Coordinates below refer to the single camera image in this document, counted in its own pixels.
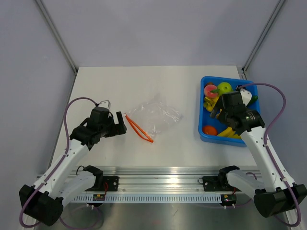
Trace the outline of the clear zip top bag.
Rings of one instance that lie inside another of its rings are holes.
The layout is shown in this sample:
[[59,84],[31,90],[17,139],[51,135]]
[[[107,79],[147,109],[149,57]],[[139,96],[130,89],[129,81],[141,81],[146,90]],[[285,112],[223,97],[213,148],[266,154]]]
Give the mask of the clear zip top bag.
[[156,94],[123,116],[134,132],[150,143],[154,142],[157,134],[170,129],[183,118],[180,111],[166,104],[161,94]]

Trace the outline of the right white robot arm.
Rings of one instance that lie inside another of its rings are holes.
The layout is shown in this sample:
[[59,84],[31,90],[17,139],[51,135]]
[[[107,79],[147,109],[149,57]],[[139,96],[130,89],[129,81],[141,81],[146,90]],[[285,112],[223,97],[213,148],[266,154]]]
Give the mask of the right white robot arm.
[[298,209],[307,196],[307,188],[297,184],[279,160],[266,134],[265,124],[256,110],[249,110],[238,91],[223,94],[213,108],[211,117],[231,127],[249,148],[261,173],[258,181],[236,166],[220,169],[218,185],[224,190],[235,187],[248,195],[265,218]]

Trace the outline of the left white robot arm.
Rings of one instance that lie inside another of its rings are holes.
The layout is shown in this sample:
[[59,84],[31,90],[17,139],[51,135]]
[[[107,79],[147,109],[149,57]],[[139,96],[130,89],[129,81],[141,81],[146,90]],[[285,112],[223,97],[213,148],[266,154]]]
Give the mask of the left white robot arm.
[[88,118],[76,127],[69,138],[64,153],[33,185],[23,185],[19,191],[24,214],[47,226],[59,219],[65,206],[80,193],[91,190],[108,190],[112,185],[104,179],[104,172],[94,166],[86,166],[72,180],[66,182],[74,166],[89,153],[101,138],[123,135],[127,128],[121,112],[118,122],[108,108],[96,106]]

